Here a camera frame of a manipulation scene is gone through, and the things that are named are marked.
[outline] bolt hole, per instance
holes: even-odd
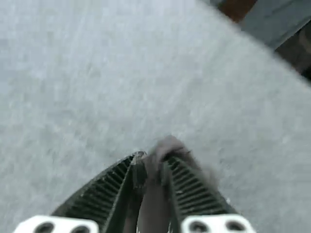
[[[230,221],[226,224],[226,226],[230,231],[238,231],[238,232],[245,231],[245,227],[239,222]]]
[[[206,233],[209,231],[207,225],[199,221],[191,223],[189,228],[191,233]]]
[[[51,233],[54,229],[54,224],[45,222],[36,227],[35,233]]]
[[[89,233],[89,228],[85,226],[76,227],[71,231],[71,233]]]

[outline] gray fabric surface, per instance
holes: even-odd
[[[195,0],[0,1],[0,231],[169,133],[258,232],[310,230],[311,90]]]

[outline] gray carpet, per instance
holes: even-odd
[[[258,232],[307,232],[311,89],[196,0],[0,1],[0,231],[169,133]]]

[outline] dark metal object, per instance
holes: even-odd
[[[180,233],[180,225],[188,216],[236,214],[218,190],[202,179],[198,170],[178,157],[170,156],[163,164],[168,171],[171,202],[171,231]]]
[[[146,156],[142,151],[136,152],[110,166],[52,215],[94,220],[101,233],[135,233],[146,189]],[[171,154],[160,163],[157,177],[171,206],[171,232],[179,233],[187,216],[236,213],[215,187],[178,154]]]

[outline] gray cloth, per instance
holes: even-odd
[[[196,0],[0,1],[0,231],[181,139],[259,232],[308,232],[311,90]]]

